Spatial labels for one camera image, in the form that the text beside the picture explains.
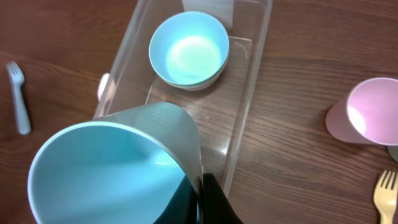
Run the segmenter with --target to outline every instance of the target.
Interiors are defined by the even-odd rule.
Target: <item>fork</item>
[[[22,85],[25,82],[24,74],[22,74],[22,71],[15,62],[10,62],[7,64],[7,71],[11,81],[17,130],[21,134],[29,134],[30,121],[21,92]]]
[[[397,174],[384,171],[374,189],[373,202],[380,212],[380,224],[392,224],[397,207]]]

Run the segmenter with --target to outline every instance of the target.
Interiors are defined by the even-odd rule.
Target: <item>wooden table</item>
[[[16,133],[0,70],[0,223],[34,223],[30,163],[58,130],[92,118],[134,0],[4,0],[0,65],[26,75],[32,132]],[[275,0],[229,200],[245,223],[377,223],[373,188],[394,162],[382,147],[346,144],[326,110],[356,83],[398,77],[398,2]]]

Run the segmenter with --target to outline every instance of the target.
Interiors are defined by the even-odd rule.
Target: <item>clear plastic tray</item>
[[[228,194],[256,85],[272,0],[139,0],[124,35],[95,118],[157,101],[184,108],[201,134],[204,172]],[[200,91],[164,83],[148,58],[150,38],[170,16],[202,11],[217,17],[229,34],[229,59],[220,78]]]

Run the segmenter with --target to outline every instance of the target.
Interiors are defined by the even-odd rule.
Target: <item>bowl rim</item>
[[[224,37],[226,38],[228,50],[227,50],[227,53],[226,53],[226,57],[224,58],[224,60],[222,61],[222,63],[219,65],[218,70],[217,70],[214,74],[211,74],[210,76],[204,78],[203,80],[200,80],[199,82],[188,83],[188,84],[181,84],[181,83],[179,83],[179,82],[173,82],[172,80],[169,80],[169,79],[167,79],[167,78],[164,78],[164,77],[160,74],[160,72],[158,72],[158,70],[154,67],[154,64],[152,63],[152,58],[151,58],[151,56],[150,56],[150,50],[151,50],[151,48],[152,48],[152,41],[153,41],[154,37],[156,36],[156,34],[158,33],[159,29],[160,29],[164,24],[166,24],[168,21],[170,21],[171,19],[173,19],[173,18],[175,18],[175,17],[185,16],[185,15],[189,15],[189,14],[199,14],[199,15],[201,15],[201,16],[209,17],[209,18],[213,19],[214,22],[215,22],[216,24],[220,25],[220,27],[222,27],[222,31],[224,31],[223,33],[225,34]],[[152,37],[150,38],[149,47],[148,47],[148,56],[149,56],[149,62],[150,62],[151,67],[155,70],[156,74],[157,74],[161,79],[163,79],[165,82],[167,82],[168,84],[178,85],[178,86],[195,86],[195,85],[200,85],[200,84],[205,83],[206,81],[212,79],[212,78],[219,72],[219,70],[222,69],[222,68],[225,66],[225,64],[226,64],[226,62],[227,62],[227,60],[228,60],[228,56],[229,56],[229,35],[228,35],[228,32],[226,31],[224,25],[223,25],[216,17],[214,17],[214,16],[212,16],[212,15],[210,15],[210,14],[207,14],[207,13],[205,13],[205,12],[200,12],[200,11],[186,11],[186,12],[180,12],[180,13],[177,13],[177,14],[175,14],[175,15],[170,16],[169,18],[167,18],[165,21],[163,21],[163,22],[156,28],[154,34],[153,34]]]

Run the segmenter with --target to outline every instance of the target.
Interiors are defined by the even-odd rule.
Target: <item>light blue bowl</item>
[[[196,85],[217,74],[228,51],[228,34],[220,21],[204,12],[183,12],[157,28],[149,60],[167,83]]]

